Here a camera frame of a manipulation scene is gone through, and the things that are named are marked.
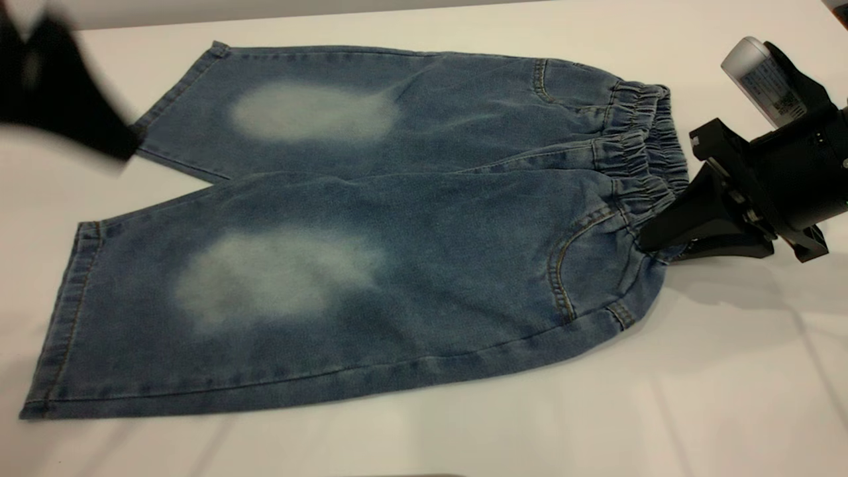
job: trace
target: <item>black clamp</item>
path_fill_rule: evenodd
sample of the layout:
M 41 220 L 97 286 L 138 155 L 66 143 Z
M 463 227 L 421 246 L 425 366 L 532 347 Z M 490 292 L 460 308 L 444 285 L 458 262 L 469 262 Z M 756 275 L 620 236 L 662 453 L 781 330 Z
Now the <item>black clamp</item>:
M 828 253 L 816 226 L 848 211 L 848 108 L 767 42 L 807 106 L 796 121 L 750 143 L 715 119 L 692 131 L 705 162 L 688 188 L 648 222 L 643 250 L 686 244 L 677 260 L 740 255 L 763 258 L 785 240 L 800 261 Z
M 46 14 L 24 43 L 0 2 L 0 122 L 54 132 L 118 160 L 141 142 L 98 90 L 68 26 Z

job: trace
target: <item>white table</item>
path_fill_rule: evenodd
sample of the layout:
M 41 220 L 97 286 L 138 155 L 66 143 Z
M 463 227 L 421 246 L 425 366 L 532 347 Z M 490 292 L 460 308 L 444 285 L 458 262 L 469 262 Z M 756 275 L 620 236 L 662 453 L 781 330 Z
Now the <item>white table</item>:
M 672 89 L 681 138 L 768 125 L 719 63 L 745 35 L 848 96 L 848 31 L 816 0 L 567 0 L 85 31 L 140 115 L 210 45 L 356 44 L 554 57 Z M 36 132 L 0 132 L 0 475 L 848 475 L 848 216 L 831 254 L 678 264 L 650 315 L 570 362 L 268 412 L 19 422 L 75 223 L 205 187 L 135 159 L 120 177 Z M 684 143 L 689 163 L 697 161 Z

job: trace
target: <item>faded knee patch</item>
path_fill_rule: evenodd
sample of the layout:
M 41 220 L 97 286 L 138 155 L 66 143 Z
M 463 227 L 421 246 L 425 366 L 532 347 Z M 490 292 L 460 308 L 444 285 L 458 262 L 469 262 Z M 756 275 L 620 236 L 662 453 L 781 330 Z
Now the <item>faded knee patch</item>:
M 175 297 L 202 326 L 313 317 L 346 292 L 376 287 L 382 263 L 362 237 L 288 227 L 229 232 L 189 260 Z
M 232 106 L 233 126 L 263 141 L 376 141 L 398 119 L 384 93 L 274 82 L 245 93 Z

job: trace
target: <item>jeans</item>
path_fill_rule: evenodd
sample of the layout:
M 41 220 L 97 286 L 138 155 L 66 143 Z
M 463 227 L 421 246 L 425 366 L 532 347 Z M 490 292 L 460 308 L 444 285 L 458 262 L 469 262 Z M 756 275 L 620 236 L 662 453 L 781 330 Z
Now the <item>jeans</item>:
M 558 59 L 216 42 L 135 125 L 212 182 L 80 224 L 21 418 L 290 407 L 560 362 L 645 315 L 665 87 Z

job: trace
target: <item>stitching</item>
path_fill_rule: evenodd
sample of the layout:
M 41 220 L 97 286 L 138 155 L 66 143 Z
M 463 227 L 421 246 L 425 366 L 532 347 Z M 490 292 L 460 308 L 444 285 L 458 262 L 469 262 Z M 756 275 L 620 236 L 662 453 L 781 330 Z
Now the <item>stitching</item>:
M 633 94 L 636 95 L 636 100 L 634 101 L 633 109 L 630 111 L 628 131 L 635 129 L 634 126 L 636 125 L 636 118 L 641 115 L 641 113 L 639 113 L 639 107 L 644 106 L 644 102 L 647 99 L 647 97 L 643 96 L 644 92 L 641 90 L 634 91 Z
M 592 139 L 592 167 L 598 171 L 603 172 L 603 169 L 600 168 L 600 163 L 598 162 L 598 158 L 600 157 L 600 140 Z
M 556 244 L 554 245 L 554 249 L 550 252 L 550 256 L 553 257 L 554 252 L 556 251 Z M 554 293 L 554 303 L 556 304 L 556 310 L 562 315 L 565 323 L 570 321 L 570 312 L 567 304 L 567 297 L 557 288 L 556 283 L 554 283 L 554 275 L 556 275 L 556 266 L 552 260 L 548 260 L 548 272 L 545 273 L 548 279 L 548 285 L 550 289 L 553 290 Z
M 309 375 L 309 376 L 301 376 L 301 377 L 297 377 L 297 378 L 290 378 L 290 379 L 273 379 L 273 380 L 267 380 L 267 381 L 258 381 L 258 382 L 251 383 L 251 384 L 240 384 L 240 385 L 235 385 L 235 386 L 224 386 L 224 387 L 214 388 L 214 389 L 194 390 L 194 391 L 183 391 L 183 392 L 173 392 L 173 393 L 163 393 L 163 394 L 148 395 L 148 396 L 120 396 L 120 397 L 102 397 L 102 398 L 90 398 L 90 399 L 53 399 L 52 401 L 53 401 L 53 402 L 116 401 L 116 400 L 120 400 L 120 399 L 137 399 L 137 398 L 166 397 L 166 396 L 184 396 L 184 395 L 189 395 L 189 394 L 198 394 L 198 393 L 204 393 L 204 392 L 210 392 L 210 391 L 236 390 L 236 389 L 249 388 L 249 387 L 253 387 L 253 386 L 260 386 L 260 385 L 280 384 L 280 383 L 287 383 L 287 382 L 292 382 L 292 381 L 299 381 L 299 380 L 303 380 L 303 379 L 320 378 L 320 377 L 322 377 L 322 376 L 328 376 L 328 375 L 336 374 L 336 373 L 344 373 L 344 372 L 347 372 L 347 371 L 357 371 L 357 370 L 367 369 L 367 368 L 380 368 L 380 367 L 388 367 L 388 366 L 398 366 L 398 365 L 412 364 L 412 363 L 416 363 L 416 362 L 424 361 L 424 360 L 427 360 L 427 359 L 437 359 L 437 360 L 438 360 L 438 359 L 453 359 L 453 358 L 458 358 L 458 357 L 463 357 L 463 356 L 469 356 L 469 355 L 477 354 L 477 353 L 479 353 L 479 352 L 481 352 L 481 351 L 493 350 L 493 349 L 495 349 L 495 348 L 500 348 L 500 347 L 502 347 L 502 346 L 510 345 L 510 344 L 512 344 L 512 343 L 516 343 L 516 342 L 519 342 L 519 341 L 529 340 L 529 339 L 531 339 L 531 338 L 535 338 L 535 337 L 537 337 L 537 336 L 541 336 L 542 334 L 547 334 L 547 333 L 550 333 L 550 332 L 554 332 L 554 331 L 557 331 L 557 330 L 559 330 L 559 329 L 560 329 L 560 326 L 555 326 L 555 327 L 553 327 L 553 328 L 548 328 L 548 329 L 545 329 L 545 330 L 539 331 L 538 333 L 530 334 L 530 335 L 528 335 L 528 336 L 524 336 L 524 337 L 522 337 L 522 338 L 518 338 L 518 339 L 515 339 L 515 340 L 505 341 L 505 342 L 503 342 L 503 343 L 498 343 L 497 345 L 487 346 L 487 347 L 485 347 L 485 348 L 481 348 L 481 349 L 479 349 L 479 350 L 468 351 L 468 352 L 465 352 L 465 353 L 460 353 L 460 354 L 458 354 L 458 355 L 450 355 L 450 356 L 417 356 L 417 357 L 415 357 L 415 358 L 413 358 L 413 359 L 406 360 L 406 361 L 401 361 L 401 362 L 385 362 L 385 363 L 377 363 L 377 364 L 368 364 L 368 365 L 364 365 L 364 366 L 354 366 L 354 367 L 351 367 L 351 368 L 336 369 L 336 370 L 333 370 L 333 371 L 327 371 L 327 372 L 325 372 L 325 373 L 311 374 L 311 375 Z M 36 401 L 27 401 L 25 404 L 37 404 L 37 403 L 41 403 L 41 402 L 43 402 L 43 401 L 38 401 L 38 400 L 36 400 Z
M 242 58 L 249 57 L 257 57 L 257 56 L 306 56 L 306 55 L 316 55 L 316 54 L 389 54 L 394 56 L 410 56 L 410 57 L 425 57 L 432 58 L 438 56 L 449 56 L 449 55 L 459 55 L 459 56 L 475 56 L 475 57 L 486 57 L 486 58 L 504 58 L 504 59 L 530 59 L 524 56 L 513 56 L 508 54 L 492 54 L 492 53 L 467 53 L 467 52 L 456 52 L 456 51 L 443 51 L 443 52 L 416 52 L 416 51 L 403 51 L 403 50 L 392 50 L 385 49 L 380 51 L 364 51 L 357 49 L 327 49 L 325 51 L 298 51 L 300 48 L 307 49 L 311 47 L 282 47 L 282 48 L 272 48 L 274 50 L 279 49 L 279 51 L 266 51 L 266 52 L 255 52 L 251 53 L 251 50 L 260 50 L 266 49 L 264 47 L 230 47 L 230 52 L 232 54 L 237 54 Z M 340 48 L 351 48 L 350 46 L 344 46 Z
M 627 229 L 628 233 L 631 237 L 633 237 L 633 240 L 638 243 L 639 235 L 636 233 L 636 231 L 633 230 L 633 223 L 630 222 L 630 215 L 625 210 L 624 201 L 622 200 L 621 193 L 618 190 L 619 185 L 621 185 L 621 181 L 617 179 L 614 179 L 612 181 L 612 202 L 616 205 L 616 208 L 622 213 L 622 219 L 624 219 L 624 226 Z
M 639 269 L 639 270 L 641 270 L 641 269 L 642 269 L 642 267 L 644 266 L 644 261 L 649 260 L 650 258 L 651 258 L 650 256 L 644 255 L 644 256 L 643 256 L 643 257 L 639 260 L 639 266 L 638 266 L 638 269 Z M 606 307 L 608 307 L 608 306 L 614 306 L 614 305 L 615 305 L 616 303 L 618 303 L 618 302 L 619 302 L 619 301 L 620 301 L 623 297 L 627 296 L 627 295 L 628 295 L 628 294 L 629 294 L 629 293 L 633 290 L 633 287 L 636 285 L 636 282 L 637 282 L 637 281 L 639 281 L 639 276 L 640 276 L 640 274 L 639 274 L 639 273 L 636 273 L 635 278 L 634 278 L 634 279 L 633 279 L 633 281 L 632 281 L 632 282 L 628 285 L 627 289 L 625 289 L 625 290 L 624 290 L 624 292 L 622 293 L 622 295 L 621 295 L 620 297 L 615 298 L 614 300 L 608 301 L 608 302 L 606 302 L 604 305 L 598 305 L 598 306 L 596 306 L 595 308 L 590 308 L 590 309 L 588 309 L 587 311 L 584 311 L 582 316 L 588 316 L 588 315 L 591 315 L 592 313 L 595 313 L 595 312 L 596 312 L 596 311 L 598 311 L 598 310 L 603 310 L 603 309 L 605 309 L 605 308 L 606 308 Z
M 613 309 L 613 306 L 614 306 L 614 304 L 611 304 L 611 303 L 610 303 L 610 305 L 609 305 L 608 307 L 606 307 L 606 310 L 607 310 L 607 311 L 608 311 L 608 312 L 609 312 L 609 313 L 610 313 L 613 317 L 615 317 L 616 321 L 618 321 L 618 326 L 622 327 L 622 331 L 624 331 L 624 330 L 625 330 L 625 329 L 627 329 L 628 327 L 627 327 L 627 325 L 625 325 L 625 324 L 624 324 L 624 320 L 622 320 L 622 318 L 618 316 L 618 313 L 616 313 L 616 311 Z
M 618 94 L 618 89 L 621 87 L 622 81 L 616 81 L 616 85 L 612 87 L 612 93 L 610 94 L 610 102 L 606 105 L 606 112 L 604 113 L 604 125 L 603 128 L 606 129 L 610 125 L 610 112 L 612 111 L 613 104 L 616 103 L 616 95 Z
M 215 54 L 215 53 L 212 53 L 212 54 L 215 56 L 215 61 L 212 61 L 212 62 L 211 62 L 211 63 L 209 63 L 208 65 L 204 66 L 204 67 L 203 67 L 203 69 L 201 69 L 201 71 L 199 71 L 198 75 L 197 75 L 197 76 L 196 76 L 193 80 L 191 80 L 191 81 L 190 81 L 190 82 L 188 82 L 188 83 L 183 83 L 183 80 L 185 80 L 186 76 L 188 76 L 188 75 L 190 75 L 190 74 L 191 74 L 191 71 L 188 71 L 185 75 L 183 75 L 182 79 L 180 79 L 180 80 L 176 83 L 176 85 L 174 85 L 174 87 L 171 89 L 171 91 L 174 91 L 174 90 L 177 90 L 177 89 L 178 89 L 178 92 L 176 93 L 176 96 L 175 96 L 173 99 L 171 99 L 170 101 L 168 101 L 166 104 L 161 105 L 161 107 L 157 107 L 157 106 L 159 106 L 159 102 L 157 102 L 156 104 L 154 104 L 154 105 L 153 105 L 153 107 L 150 109 L 150 111 L 149 111 L 149 112 L 150 112 L 150 113 L 155 112 L 155 116 L 154 116 L 154 117 L 152 117 L 152 118 L 150 118 L 150 120 L 147 122 L 147 124 L 145 124 L 144 126 L 140 126 L 140 125 L 138 125 L 138 123 L 137 123 L 137 126 L 139 126 L 139 127 L 141 127 L 141 128 L 142 128 L 142 133 L 146 133 L 146 132 L 147 132 L 147 130 L 148 130 L 148 129 L 149 129 L 149 128 L 153 125 L 153 124 L 155 124 L 155 123 L 156 123 L 156 121 L 158 121 L 158 120 L 162 117 L 162 115 L 164 115 L 164 114 L 165 114 L 165 111 L 167 111 L 167 110 L 168 110 L 171 106 L 173 106 L 173 105 L 176 103 L 176 101 L 177 101 L 180 97 L 182 97 L 182 95 L 183 95 L 186 91 L 188 91 L 188 89 L 189 89 L 190 87 L 194 86 L 194 83 L 198 82 L 198 80 L 200 80 L 200 78 L 202 78 L 202 77 L 203 77 L 203 76 L 204 76 L 204 75 L 205 75 L 205 74 L 206 74 L 209 70 L 211 70 L 211 69 L 212 69 L 212 67 L 213 67 L 213 66 L 215 66 L 215 65 L 216 65 L 219 61 L 221 61 L 221 60 L 225 57 L 225 55 L 219 55 L 219 54 Z M 165 100 L 165 96 L 163 96 L 163 97 L 162 97 L 162 99 L 160 99 L 160 101 L 164 101 L 164 100 Z
M 92 260 L 88 263 L 88 269 L 86 270 L 86 276 L 82 280 L 82 290 L 80 291 L 80 300 L 76 304 L 76 311 L 74 311 L 74 319 L 70 324 L 70 333 L 68 336 L 68 344 L 64 348 L 64 355 L 62 356 L 62 362 L 59 364 L 59 369 L 56 370 L 56 376 L 53 377 L 53 383 L 47 388 L 47 392 L 44 393 L 44 410 L 42 412 L 42 417 L 47 418 L 47 413 L 49 412 L 49 404 L 50 404 L 50 395 L 53 393 L 53 390 L 56 389 L 56 385 L 59 383 L 59 377 L 61 377 L 62 372 L 64 371 L 65 366 L 68 364 L 68 357 L 70 355 L 70 346 L 74 340 L 74 335 L 76 333 L 76 324 L 80 320 L 80 313 L 82 311 L 82 301 L 85 299 L 86 290 L 88 289 L 88 279 L 91 277 L 92 269 L 94 268 L 94 262 L 97 260 L 98 255 L 100 253 L 100 249 L 103 247 L 103 235 L 100 233 L 100 222 L 94 222 L 95 230 L 98 235 L 98 247 L 94 250 L 94 254 L 92 255 Z
M 634 323 L 636 323 L 636 320 L 633 319 L 633 315 L 630 313 L 626 306 L 618 302 L 613 303 L 611 305 L 618 310 L 617 313 L 621 314 L 622 319 L 626 323 L 626 326 L 624 328 L 630 328 L 631 326 L 633 326 Z
M 561 296 L 562 302 L 563 302 L 562 304 L 564 305 L 564 307 L 566 308 L 566 311 L 567 311 L 567 316 L 565 316 L 565 319 L 566 319 L 565 324 L 568 324 L 568 323 L 574 321 L 575 319 L 577 319 L 577 317 L 575 316 L 575 313 L 574 313 L 574 306 L 572 305 L 571 301 L 568 299 L 568 293 L 566 293 L 565 286 L 563 285 L 562 278 L 561 278 L 562 262 L 566 257 L 566 252 L 567 252 L 568 248 L 572 245 L 572 243 L 574 243 L 574 241 L 577 240 L 577 238 L 582 236 L 584 233 L 586 233 L 593 226 L 613 217 L 615 214 L 616 214 L 615 211 L 608 209 L 608 208 L 604 208 L 604 209 L 601 209 L 601 210 L 597 210 L 596 212 L 593 212 L 593 213 L 589 214 L 588 216 L 586 216 L 586 218 L 584 218 L 584 220 L 588 219 L 589 221 L 587 223 L 583 224 L 583 226 L 579 230 L 577 230 L 565 242 L 565 244 L 563 244 L 562 247 L 560 248 L 560 254 L 557 257 L 557 260 L 555 262 L 555 267 L 548 267 L 549 281 L 553 284 L 554 296 L 557 296 L 558 299 Z
M 95 223 L 101 223 L 102 222 L 103 224 L 101 225 L 100 228 L 102 230 L 107 230 L 109 228 L 118 226 L 122 223 L 127 223 L 127 222 L 130 222 L 130 221 L 136 220 L 137 218 L 141 218 L 141 217 L 145 217 L 145 216 L 151 216 L 152 214 L 159 213 L 163 210 L 173 209 L 173 208 L 179 207 L 181 205 L 192 204 L 196 200 L 201 200 L 201 199 L 205 198 L 207 195 L 210 195 L 214 192 L 218 192 L 223 185 L 224 184 L 218 184 L 217 186 L 209 186 L 207 188 L 202 188 L 198 191 L 191 192 L 191 193 L 183 195 L 181 197 L 177 197 L 176 199 L 174 199 L 174 200 L 177 201 L 176 204 L 165 205 L 165 206 L 162 206 L 162 204 L 151 205 L 151 207 L 149 207 L 147 209 L 136 210 L 135 212 L 128 212 L 126 214 L 117 216 L 117 217 L 114 218 L 114 222 L 113 222 L 113 219 L 105 219 L 103 221 L 95 222 Z M 196 197 L 190 197 L 192 194 L 197 194 L 197 196 Z
M 556 99 L 552 98 L 544 88 L 544 74 L 547 67 L 547 59 L 536 59 L 536 65 L 533 67 L 533 90 L 545 102 L 556 103 Z
M 200 167 L 192 166 L 191 164 L 186 164 L 185 162 L 180 162 L 179 160 L 176 160 L 176 159 L 171 159 L 170 157 L 165 157 L 165 156 L 163 156 L 162 154 L 154 153 L 153 151 L 151 151 L 151 150 L 149 150 L 149 149 L 144 149 L 144 148 L 142 148 L 142 147 L 139 147 L 139 148 L 138 148 L 138 151 L 139 151 L 139 152 L 143 152 L 144 154 L 150 154 L 150 155 L 155 156 L 155 157 L 158 157 L 158 158 L 160 158 L 160 159 L 162 159 L 162 160 L 167 160 L 167 161 L 169 161 L 169 162 L 173 162 L 174 164 L 177 164 L 177 165 L 180 165 L 180 166 L 183 166 L 183 167 L 187 167 L 187 168 L 192 169 L 192 170 L 194 170 L 194 171 L 205 172 L 205 173 L 207 173 L 207 174 L 209 174 L 209 175 L 211 175 L 211 176 L 220 177 L 221 179 L 225 179 L 225 180 L 227 180 L 227 181 L 232 180 L 232 177 L 228 177 L 228 176 L 225 176 L 225 175 L 223 175 L 223 174 L 219 174 L 219 173 L 217 173 L 217 172 L 207 171 L 207 170 L 205 170 L 205 169 L 201 169 Z
M 551 152 L 547 152 L 547 153 L 521 155 L 521 156 L 518 156 L 518 157 L 511 157 L 511 158 L 499 160 L 498 162 L 493 162 L 491 164 L 484 164 L 482 166 L 472 167 L 470 169 L 463 169 L 461 171 L 456 171 L 456 172 L 453 172 L 453 173 L 454 174 L 462 174 L 462 173 L 465 173 L 465 172 L 473 172 L 473 171 L 478 171 L 480 169 L 488 169 L 489 167 L 502 166 L 503 164 L 509 164 L 511 162 L 516 162 L 516 161 L 519 161 L 519 160 L 531 159 L 531 158 L 534 158 L 534 157 L 542 157 L 542 156 L 546 156 L 546 155 L 557 155 L 557 154 L 562 154 L 562 153 L 568 152 L 568 151 L 574 151 L 574 150 L 579 150 L 579 149 L 588 149 L 590 147 L 591 146 L 575 146 L 575 147 L 572 147 L 572 148 L 557 149 L 556 151 L 551 151 Z
M 443 86 L 443 87 L 434 87 L 434 88 L 432 88 L 432 90 L 434 92 L 441 92 L 441 91 L 449 90 L 449 89 L 452 89 L 454 87 L 458 87 L 460 85 L 464 85 L 464 84 L 467 84 L 467 83 L 472 83 L 472 84 L 475 84 L 475 86 L 476 86 L 476 83 L 474 83 L 474 81 L 478 77 L 485 76 L 485 75 L 491 75 L 495 71 L 503 70 L 503 69 L 506 69 L 506 68 L 511 68 L 512 66 L 515 66 L 516 64 L 519 64 L 522 61 L 523 61 L 523 59 L 520 59 L 520 58 L 519 59 L 512 59 L 512 61 L 510 61 L 508 63 L 503 63 L 502 65 L 499 65 L 499 66 L 495 66 L 494 68 L 487 68 L 486 70 L 477 71 L 477 72 L 474 73 L 473 76 L 468 76 L 467 78 L 464 78 L 460 82 L 453 83 L 451 85 Z M 420 76 L 423 73 L 427 73 L 429 70 L 431 70 L 435 66 L 436 66 L 436 64 L 430 63 L 427 66 L 425 66 L 424 68 L 422 68 L 420 71 L 418 71 L 417 73 L 413 73 L 410 77 L 417 77 L 417 76 Z

